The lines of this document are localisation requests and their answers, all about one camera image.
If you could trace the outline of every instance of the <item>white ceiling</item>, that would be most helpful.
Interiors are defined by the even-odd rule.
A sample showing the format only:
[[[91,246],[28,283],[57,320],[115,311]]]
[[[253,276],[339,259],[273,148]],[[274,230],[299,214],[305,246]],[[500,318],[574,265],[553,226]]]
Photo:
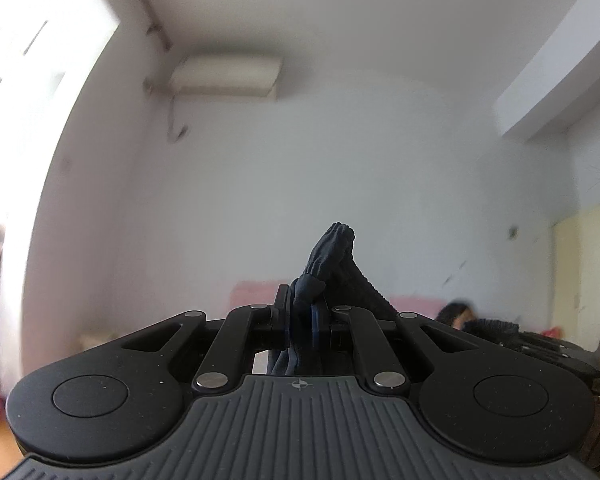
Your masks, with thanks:
[[[576,0],[154,0],[178,43],[503,90]]]

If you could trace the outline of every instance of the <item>white wall-mounted air conditioner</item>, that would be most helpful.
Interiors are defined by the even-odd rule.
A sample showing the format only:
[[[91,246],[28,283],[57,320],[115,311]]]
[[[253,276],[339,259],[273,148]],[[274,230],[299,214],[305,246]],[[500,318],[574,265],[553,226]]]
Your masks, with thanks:
[[[282,60],[236,54],[191,56],[174,70],[174,94],[275,98]]]

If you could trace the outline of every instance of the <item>gray ribbed plate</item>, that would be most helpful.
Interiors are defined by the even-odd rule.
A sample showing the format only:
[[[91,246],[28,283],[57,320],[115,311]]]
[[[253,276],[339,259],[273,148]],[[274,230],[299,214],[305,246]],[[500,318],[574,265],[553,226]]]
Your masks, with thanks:
[[[182,424],[141,456],[93,468],[26,458],[13,480],[302,479],[576,480],[596,475],[566,457],[533,467],[471,460],[431,438],[395,397],[353,377],[247,376],[240,388],[196,400]]]

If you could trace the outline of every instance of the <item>crosshair symbol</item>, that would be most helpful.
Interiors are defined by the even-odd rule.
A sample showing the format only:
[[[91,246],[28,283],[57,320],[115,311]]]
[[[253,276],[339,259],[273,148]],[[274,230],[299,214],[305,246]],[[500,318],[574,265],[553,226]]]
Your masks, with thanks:
[[[293,381],[291,384],[296,390],[302,390],[303,388],[306,388],[307,386],[311,386],[311,384],[309,384],[307,381],[305,381],[304,379],[296,379],[295,381]]]

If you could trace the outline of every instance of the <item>wall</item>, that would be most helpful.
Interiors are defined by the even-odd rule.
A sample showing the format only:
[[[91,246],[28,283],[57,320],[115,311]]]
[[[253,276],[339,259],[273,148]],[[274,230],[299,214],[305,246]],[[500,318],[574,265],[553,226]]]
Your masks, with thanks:
[[[581,209],[600,204],[600,103],[567,132]]]
[[[107,1],[119,25],[82,72],[64,75],[37,131],[46,151],[26,154],[33,173],[16,183],[1,275],[4,391],[76,351],[78,334],[101,326],[110,305],[113,224],[152,113],[142,80],[159,56],[136,1]]]
[[[282,83],[274,103],[179,102],[177,144],[158,113],[122,209],[112,327],[223,317],[242,282],[297,277],[334,221],[386,296],[464,296],[546,327],[550,226],[575,211],[564,136],[501,139],[487,107],[460,114],[373,73],[291,68]]]

